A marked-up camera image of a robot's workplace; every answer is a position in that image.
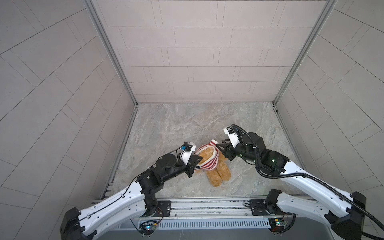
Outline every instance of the brown plush toy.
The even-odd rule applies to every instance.
[[[225,163],[227,158],[217,149],[216,144],[215,140],[211,140],[210,143],[198,148],[195,153],[203,157],[197,166],[206,170],[209,182],[214,187],[220,186],[222,181],[231,179],[231,171]]]

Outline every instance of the teddy bear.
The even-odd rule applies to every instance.
[[[216,147],[218,142],[211,140],[208,144],[199,147],[195,154],[203,159],[198,163],[196,170],[205,169],[208,180],[214,187],[221,185],[223,181],[231,179],[231,171],[225,161],[227,158]]]

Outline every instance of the robotic arm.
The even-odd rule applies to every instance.
[[[261,176],[281,179],[316,199],[306,200],[272,189],[262,206],[269,214],[283,215],[289,212],[293,213],[294,217],[299,214],[311,218],[330,226],[336,234],[346,240],[361,239],[361,235],[382,239],[362,232],[365,215],[384,230],[384,225],[365,210],[364,195],[358,192],[349,194],[328,185],[281,153],[267,149],[263,139],[256,133],[246,132],[234,124],[225,128],[224,132],[228,139],[222,140],[223,143],[216,146],[230,161],[240,157],[255,165]],[[182,150],[181,154],[171,154],[175,151],[177,153],[179,149]],[[196,165],[202,159],[192,154],[195,149],[193,143],[185,142],[178,149],[159,157],[155,167],[149,167],[115,195],[90,208],[81,211],[73,208],[67,211],[60,227],[61,239],[95,240],[129,219],[152,216],[158,207],[154,194],[163,188],[165,181],[183,172],[192,177]],[[150,225],[145,227],[148,228],[145,235],[153,233]]]

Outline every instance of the marble floor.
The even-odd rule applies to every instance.
[[[223,128],[237,124],[263,137],[265,145],[296,162],[294,153],[270,103],[182,103],[141,104],[133,123],[124,154],[113,183],[113,191],[126,187],[157,158],[181,146],[185,141],[197,147],[211,139],[221,142]],[[240,158],[227,161],[232,178],[213,187],[204,171],[192,178],[179,175],[164,184],[156,197],[267,195],[270,189],[302,194],[294,186],[278,179],[266,179],[254,166]]]

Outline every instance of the side wall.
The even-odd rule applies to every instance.
[[[133,110],[81,0],[0,8],[0,238],[57,240],[100,197]]]
[[[364,194],[382,222],[383,12],[381,0],[339,0],[277,103],[306,170]]]
[[[93,3],[138,102],[263,102],[325,1]]]

